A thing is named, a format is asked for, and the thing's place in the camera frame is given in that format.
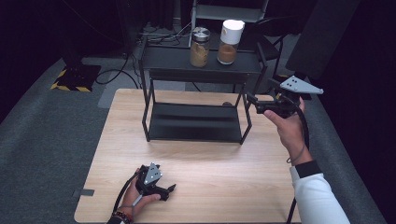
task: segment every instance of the black metal shelf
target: black metal shelf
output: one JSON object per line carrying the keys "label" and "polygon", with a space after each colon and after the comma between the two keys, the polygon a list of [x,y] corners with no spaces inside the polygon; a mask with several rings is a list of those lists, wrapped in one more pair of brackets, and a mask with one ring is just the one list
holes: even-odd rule
{"label": "black metal shelf", "polygon": [[[146,101],[142,123],[147,141],[156,139],[243,144],[251,128],[244,88],[249,75],[258,74],[258,82],[253,90],[255,94],[267,67],[265,57],[260,47],[257,52],[238,52],[237,60],[231,65],[219,63],[216,55],[216,49],[210,50],[207,65],[197,68],[190,64],[189,48],[148,46],[147,39],[144,39],[138,60],[140,74],[148,69],[150,78],[148,91],[145,76],[141,76]],[[241,85],[241,90],[235,95],[236,101],[232,105],[162,103],[156,101],[153,80],[237,84]],[[247,117],[247,128],[243,133],[237,110],[241,99]],[[146,121],[150,103],[152,108],[148,128]]]}
{"label": "black metal shelf", "polygon": [[152,107],[148,136],[149,139],[235,143],[242,138],[234,106],[164,103]]}

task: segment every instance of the silver lid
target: silver lid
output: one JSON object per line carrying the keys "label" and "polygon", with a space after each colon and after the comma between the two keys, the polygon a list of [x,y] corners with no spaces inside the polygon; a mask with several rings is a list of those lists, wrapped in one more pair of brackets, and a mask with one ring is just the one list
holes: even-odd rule
{"label": "silver lid", "polygon": [[210,31],[204,27],[195,27],[192,30],[191,38],[196,42],[206,42],[210,38]]}

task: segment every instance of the white sleeve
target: white sleeve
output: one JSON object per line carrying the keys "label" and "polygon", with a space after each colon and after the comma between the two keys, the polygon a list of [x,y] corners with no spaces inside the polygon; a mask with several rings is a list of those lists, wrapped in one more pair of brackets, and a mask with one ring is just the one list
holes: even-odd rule
{"label": "white sleeve", "polygon": [[315,161],[292,166],[290,173],[302,223],[349,223]]}

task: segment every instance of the shelf top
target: shelf top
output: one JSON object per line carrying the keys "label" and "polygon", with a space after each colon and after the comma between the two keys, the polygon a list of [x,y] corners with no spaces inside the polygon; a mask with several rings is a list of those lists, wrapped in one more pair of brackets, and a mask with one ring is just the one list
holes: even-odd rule
{"label": "shelf top", "polygon": [[255,22],[263,17],[263,12],[257,8],[219,7],[197,5],[196,18],[210,20],[239,20]]}
{"label": "shelf top", "polygon": [[147,46],[143,57],[144,69],[170,69],[193,72],[220,72],[260,74],[262,68],[255,52],[238,51],[232,64],[221,64],[217,60],[217,49],[209,51],[205,67],[194,67],[190,63],[189,48]]}

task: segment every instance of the black controller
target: black controller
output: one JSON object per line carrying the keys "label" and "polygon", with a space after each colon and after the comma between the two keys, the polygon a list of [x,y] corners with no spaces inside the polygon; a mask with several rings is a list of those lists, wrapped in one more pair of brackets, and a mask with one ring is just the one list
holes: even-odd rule
{"label": "black controller", "polygon": [[247,101],[256,106],[258,114],[262,114],[269,109],[285,119],[297,111],[302,93],[323,93],[322,89],[318,89],[297,77],[289,77],[282,83],[269,79],[269,83],[276,92],[274,101],[259,101],[253,94],[247,93]]}
{"label": "black controller", "polygon": [[160,165],[152,163],[150,166],[142,165],[139,169],[139,175],[136,181],[136,189],[142,196],[151,194],[160,194],[161,201],[169,198],[169,193],[174,191],[176,184],[168,189],[156,186],[157,182],[163,176],[159,170]]}

